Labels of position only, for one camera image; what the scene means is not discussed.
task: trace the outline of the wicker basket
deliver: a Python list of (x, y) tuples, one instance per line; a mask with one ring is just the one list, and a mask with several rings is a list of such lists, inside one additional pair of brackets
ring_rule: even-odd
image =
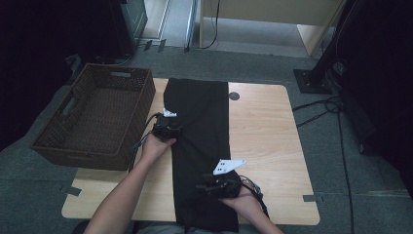
[(150, 69), (87, 64), (31, 148), (57, 165), (124, 171), (154, 95)]

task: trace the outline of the table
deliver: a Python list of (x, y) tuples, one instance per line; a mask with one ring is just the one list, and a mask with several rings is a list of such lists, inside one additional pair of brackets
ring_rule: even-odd
[[(203, 0), (200, 16), (200, 47), (203, 41), (204, 17), (216, 17), (218, 0)], [(340, 18), (346, 0), (225, 0), (220, 2), (219, 18), (257, 20), (297, 24), (309, 56), (312, 56), (327, 30)], [(198, 0), (193, 0), (186, 46), (189, 47), (194, 28)]]
[[(154, 79), (154, 82), (157, 91), (150, 115), (164, 107), (163, 93), (168, 80)], [(303, 198), (313, 195), (313, 188), (286, 88), (229, 83), (229, 91), (240, 95), (238, 100), (229, 100), (232, 159), (246, 159), (237, 173), (248, 176), (261, 187), (274, 223), (318, 224), (316, 202), (305, 202)], [(132, 219), (175, 221), (170, 149), (166, 154), (148, 175)], [(126, 174), (79, 169), (72, 186), (82, 192), (79, 196), (67, 196), (63, 216), (91, 218)]]

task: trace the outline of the gray carpet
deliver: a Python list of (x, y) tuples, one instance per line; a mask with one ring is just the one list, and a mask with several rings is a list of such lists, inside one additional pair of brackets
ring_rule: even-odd
[[(309, 58), (288, 58), (227, 52), (157, 48), (137, 54), (125, 65), (149, 67), (154, 77), (191, 78), (286, 86), (292, 106), (325, 99), (300, 94), (292, 69), (311, 69)], [(76, 169), (50, 164), (29, 148), (69, 90), (62, 87), (27, 135), (0, 153), (0, 233), (71, 233), (79, 219), (62, 217)], [(296, 123), (324, 111), (313, 106), (294, 112)], [(380, 156), (358, 153), (346, 113), (341, 114), (345, 155), (353, 192), (356, 233), (413, 233), (413, 202), (398, 172)], [(310, 179), (318, 197), (320, 223), (281, 225), (285, 233), (351, 233), (349, 197), (340, 149), (337, 115), (326, 114), (298, 129)]]

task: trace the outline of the person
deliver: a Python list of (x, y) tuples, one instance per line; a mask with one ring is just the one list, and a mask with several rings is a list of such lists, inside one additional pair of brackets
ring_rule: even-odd
[[(168, 147), (176, 142), (175, 138), (166, 142), (152, 134), (144, 140), (142, 154), (131, 172), (107, 195), (94, 212), (85, 233), (125, 233), (136, 208), (145, 179)], [(282, 233), (278, 227), (261, 211), (261, 207), (251, 192), (242, 187), (237, 198), (222, 199), (222, 203), (233, 208), (248, 220), (260, 233)]]

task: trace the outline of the black cloth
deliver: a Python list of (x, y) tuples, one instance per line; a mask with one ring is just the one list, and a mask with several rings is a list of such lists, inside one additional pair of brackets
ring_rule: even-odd
[(228, 83), (170, 78), (165, 108), (183, 128), (172, 146), (176, 222), (211, 231), (238, 232), (236, 212), (196, 187), (220, 159), (231, 159)]

